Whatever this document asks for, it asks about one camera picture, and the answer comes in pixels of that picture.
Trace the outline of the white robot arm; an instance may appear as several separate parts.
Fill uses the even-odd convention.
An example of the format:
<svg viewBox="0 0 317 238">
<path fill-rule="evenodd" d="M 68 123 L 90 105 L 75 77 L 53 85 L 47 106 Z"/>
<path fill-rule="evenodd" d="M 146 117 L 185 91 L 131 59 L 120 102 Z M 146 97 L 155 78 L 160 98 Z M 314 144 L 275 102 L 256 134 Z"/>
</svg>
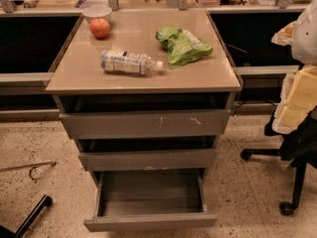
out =
<svg viewBox="0 0 317 238">
<path fill-rule="evenodd" d="M 300 71 L 285 76 L 280 102 L 273 113 L 272 130 L 289 134 L 317 106 L 317 0 L 312 0 L 297 20 L 277 32 L 271 41 L 291 45 L 292 57 L 303 63 Z"/>
</svg>

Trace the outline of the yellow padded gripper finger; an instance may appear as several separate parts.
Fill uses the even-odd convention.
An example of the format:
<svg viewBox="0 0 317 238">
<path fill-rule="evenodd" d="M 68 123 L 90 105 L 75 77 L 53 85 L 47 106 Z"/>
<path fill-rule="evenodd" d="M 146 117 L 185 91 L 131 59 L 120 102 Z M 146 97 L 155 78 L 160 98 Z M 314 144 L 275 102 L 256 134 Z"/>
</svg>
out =
<svg viewBox="0 0 317 238">
<path fill-rule="evenodd" d="M 271 128 L 280 134 L 296 130 L 317 106 L 317 66 L 306 64 L 284 78 L 280 102 L 273 114 Z"/>
<path fill-rule="evenodd" d="M 288 25 L 286 25 L 284 28 L 282 28 L 273 35 L 271 41 L 279 46 L 291 46 L 294 25 L 295 22 L 291 22 Z"/>
</svg>

